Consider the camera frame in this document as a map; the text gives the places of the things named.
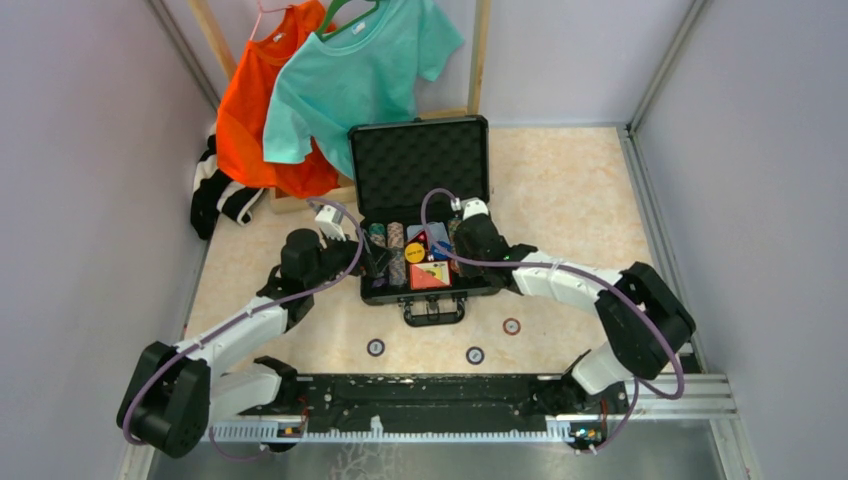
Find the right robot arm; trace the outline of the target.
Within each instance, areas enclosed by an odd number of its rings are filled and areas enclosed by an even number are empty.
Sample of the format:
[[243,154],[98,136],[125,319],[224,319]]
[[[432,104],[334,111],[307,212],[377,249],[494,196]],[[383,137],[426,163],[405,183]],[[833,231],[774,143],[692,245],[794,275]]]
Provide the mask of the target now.
[[569,368],[563,398],[576,412],[590,411],[607,387],[629,379],[653,380],[670,365],[696,324],[650,265],[621,270],[581,266],[526,244],[510,245],[487,214],[463,219],[455,232],[461,267],[518,295],[544,297],[599,318],[607,336]]

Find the red playing card box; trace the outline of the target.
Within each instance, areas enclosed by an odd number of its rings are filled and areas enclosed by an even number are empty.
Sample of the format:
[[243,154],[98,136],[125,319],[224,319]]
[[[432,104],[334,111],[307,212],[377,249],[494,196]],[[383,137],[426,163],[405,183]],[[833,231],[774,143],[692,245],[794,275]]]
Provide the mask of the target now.
[[451,269],[446,261],[411,264],[409,285],[413,290],[447,288],[452,285]]

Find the black poker set case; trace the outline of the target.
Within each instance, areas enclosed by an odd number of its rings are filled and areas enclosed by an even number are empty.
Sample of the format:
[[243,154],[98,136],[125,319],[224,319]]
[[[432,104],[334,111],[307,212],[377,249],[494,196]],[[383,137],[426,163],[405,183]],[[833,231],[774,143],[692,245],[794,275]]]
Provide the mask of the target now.
[[[361,125],[347,134],[351,147],[357,207],[363,229],[398,223],[409,239],[421,219],[446,226],[456,216],[445,196],[425,195],[445,188],[458,198],[487,201],[489,192],[489,125],[481,115],[410,122]],[[369,306],[396,304],[411,327],[460,322],[466,302],[498,293],[484,277],[450,272],[447,284],[414,287],[412,266],[398,260],[402,275],[361,281],[362,300]]]

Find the red white chip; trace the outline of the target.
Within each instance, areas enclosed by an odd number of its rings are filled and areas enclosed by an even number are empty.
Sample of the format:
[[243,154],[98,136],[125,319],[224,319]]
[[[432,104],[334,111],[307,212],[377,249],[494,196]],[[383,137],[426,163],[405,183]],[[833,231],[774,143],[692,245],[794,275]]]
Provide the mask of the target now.
[[522,330],[522,325],[519,320],[515,318],[507,318],[502,323],[502,329],[505,334],[509,336],[516,336]]

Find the blue round button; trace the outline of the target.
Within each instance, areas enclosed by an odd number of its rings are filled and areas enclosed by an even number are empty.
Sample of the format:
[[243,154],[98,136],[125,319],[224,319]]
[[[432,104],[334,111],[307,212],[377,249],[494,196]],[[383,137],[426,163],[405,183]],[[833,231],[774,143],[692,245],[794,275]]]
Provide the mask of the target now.
[[433,261],[448,261],[450,259],[449,253],[452,253],[452,246],[445,241],[433,242],[430,253]]

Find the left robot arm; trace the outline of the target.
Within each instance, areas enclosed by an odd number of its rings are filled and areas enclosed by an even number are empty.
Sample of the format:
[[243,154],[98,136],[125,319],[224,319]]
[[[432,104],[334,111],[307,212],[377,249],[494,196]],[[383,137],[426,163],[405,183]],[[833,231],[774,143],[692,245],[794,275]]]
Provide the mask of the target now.
[[233,366],[296,326],[316,293],[349,275],[382,273],[389,258],[369,237],[291,232],[279,264],[241,310],[193,338],[155,341],[141,352],[116,417],[125,439],[180,458],[221,420],[265,405],[277,414],[292,411],[300,399],[292,367],[274,359],[241,371]]

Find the yellow round button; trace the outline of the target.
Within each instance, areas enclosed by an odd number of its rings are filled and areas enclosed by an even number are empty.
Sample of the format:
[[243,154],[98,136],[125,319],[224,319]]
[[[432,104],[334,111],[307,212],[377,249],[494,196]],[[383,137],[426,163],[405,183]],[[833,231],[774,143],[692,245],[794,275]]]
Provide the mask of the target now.
[[428,255],[426,246],[417,241],[410,242],[404,249],[404,258],[410,264],[418,264],[423,262]]

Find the red black triangle marker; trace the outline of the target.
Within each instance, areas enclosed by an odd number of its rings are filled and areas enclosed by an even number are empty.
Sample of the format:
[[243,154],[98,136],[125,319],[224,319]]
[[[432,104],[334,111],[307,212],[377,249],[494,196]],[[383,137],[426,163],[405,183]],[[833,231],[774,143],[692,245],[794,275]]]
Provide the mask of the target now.
[[419,243],[421,245],[427,246],[427,244],[428,244],[427,234],[426,234],[426,231],[423,228],[419,228],[416,231],[409,230],[408,235],[409,235],[409,238],[408,238],[409,244]]

